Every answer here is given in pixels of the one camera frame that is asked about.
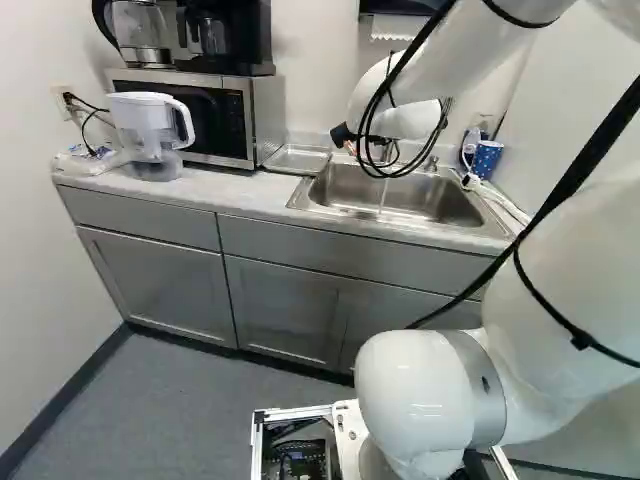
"floor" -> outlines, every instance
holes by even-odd
[[[354,396],[347,387],[133,336],[13,480],[247,480],[253,410]]]

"gray countertop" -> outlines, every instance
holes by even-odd
[[[58,185],[480,255],[496,256],[510,243],[506,238],[486,238],[454,232],[437,225],[416,228],[378,224],[287,208],[287,201],[300,179],[297,176],[264,171],[245,173],[197,168],[185,168],[182,178],[166,183],[137,180],[120,170],[96,177],[53,173],[53,180]]]

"stainless steel sink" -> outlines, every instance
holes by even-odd
[[[303,179],[287,207],[406,226],[440,226],[492,238],[509,236],[484,202],[463,191],[446,168],[385,181],[369,177],[355,162],[334,160],[315,179]]]

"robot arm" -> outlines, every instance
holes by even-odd
[[[640,41],[640,2],[593,1]],[[415,138],[419,128],[411,122],[418,107],[408,107],[431,105],[435,111],[430,99],[456,95],[481,80],[537,30],[527,23],[540,27],[573,3],[459,0],[393,84],[397,108],[388,98],[379,105],[374,131]],[[469,54],[473,48],[475,55]],[[352,132],[386,66],[386,60],[374,66],[358,84],[349,105]],[[518,257],[574,327],[618,357],[635,357],[636,364],[640,215],[629,205],[640,202],[638,184],[640,176],[569,198],[532,231]],[[362,347],[355,384],[370,436],[360,451],[361,472],[384,458],[404,480],[446,478],[465,448],[542,438],[594,399],[640,378],[637,366],[572,344],[524,287],[517,268],[509,259],[486,291],[484,328],[385,332]]]
[[[440,118],[437,99],[455,97],[479,83],[575,1],[458,0],[394,82],[391,93],[399,108],[394,109],[386,96],[376,110],[371,133],[394,139],[424,138]],[[391,66],[402,53],[392,57]],[[346,121],[352,135],[388,66],[388,59],[380,61],[356,86]],[[413,108],[403,107],[410,104]],[[348,140],[346,133],[334,134],[337,145]]]

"blue polka dot mug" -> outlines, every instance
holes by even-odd
[[[471,171],[478,175],[482,180],[489,180],[493,175],[502,152],[504,145],[489,140],[481,140],[476,148],[476,156],[473,160]]]

